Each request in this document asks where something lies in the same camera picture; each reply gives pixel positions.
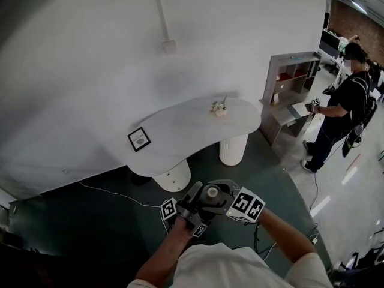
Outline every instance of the shelving unit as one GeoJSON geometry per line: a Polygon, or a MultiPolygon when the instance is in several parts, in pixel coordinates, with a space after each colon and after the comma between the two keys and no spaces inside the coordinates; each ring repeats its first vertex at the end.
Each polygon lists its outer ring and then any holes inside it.
{"type": "Polygon", "coordinates": [[[294,135],[306,129],[307,116],[292,121],[287,107],[304,101],[312,88],[320,58],[316,52],[271,57],[263,99],[260,100],[263,104],[260,130],[271,145],[287,123],[293,123],[290,128],[294,129],[294,135]]]}

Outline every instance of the brick wall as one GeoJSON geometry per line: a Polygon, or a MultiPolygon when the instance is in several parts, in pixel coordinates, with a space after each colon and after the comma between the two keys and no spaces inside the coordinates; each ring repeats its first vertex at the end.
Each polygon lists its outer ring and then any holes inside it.
{"type": "Polygon", "coordinates": [[[328,28],[350,38],[357,34],[371,60],[384,66],[384,28],[360,11],[332,0],[328,28]]]}

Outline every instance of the white wall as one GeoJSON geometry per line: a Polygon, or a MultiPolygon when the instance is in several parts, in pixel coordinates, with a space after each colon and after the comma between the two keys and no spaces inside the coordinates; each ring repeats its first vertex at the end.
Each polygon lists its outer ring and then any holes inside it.
{"type": "Polygon", "coordinates": [[[326,5],[162,2],[171,56],[155,0],[0,0],[0,176],[47,191],[125,165],[128,128],[164,107],[258,106],[270,56],[316,50],[326,5]]]}
{"type": "Polygon", "coordinates": [[[0,206],[8,209],[10,207],[9,203],[13,202],[14,200],[16,199],[13,196],[9,195],[7,192],[5,192],[0,188],[0,206]]]}

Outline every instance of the black backpack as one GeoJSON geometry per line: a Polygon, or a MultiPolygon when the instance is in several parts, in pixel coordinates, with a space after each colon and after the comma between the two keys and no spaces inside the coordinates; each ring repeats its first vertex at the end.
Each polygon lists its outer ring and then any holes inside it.
{"type": "Polygon", "coordinates": [[[362,79],[362,78],[353,78],[352,81],[360,85],[365,92],[365,98],[364,98],[364,114],[362,116],[359,116],[355,119],[353,119],[352,111],[351,114],[351,121],[354,124],[354,126],[358,124],[363,124],[364,128],[368,125],[368,123],[371,121],[372,116],[374,115],[376,109],[377,109],[377,103],[376,99],[372,96],[370,96],[370,87],[371,82],[368,78],[368,83],[362,79]]]}

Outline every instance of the black t-shirt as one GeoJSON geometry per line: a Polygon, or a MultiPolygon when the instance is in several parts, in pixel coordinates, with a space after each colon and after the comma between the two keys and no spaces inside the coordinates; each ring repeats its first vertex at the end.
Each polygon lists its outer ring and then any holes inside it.
{"type": "Polygon", "coordinates": [[[343,81],[336,89],[328,101],[328,107],[337,106],[340,103],[344,110],[348,111],[348,114],[345,114],[341,118],[330,118],[326,116],[324,123],[328,130],[336,133],[350,131],[355,126],[351,121],[351,111],[353,121],[356,121],[364,115],[364,105],[367,94],[359,83],[366,85],[369,79],[367,71],[355,73],[343,81]]]}

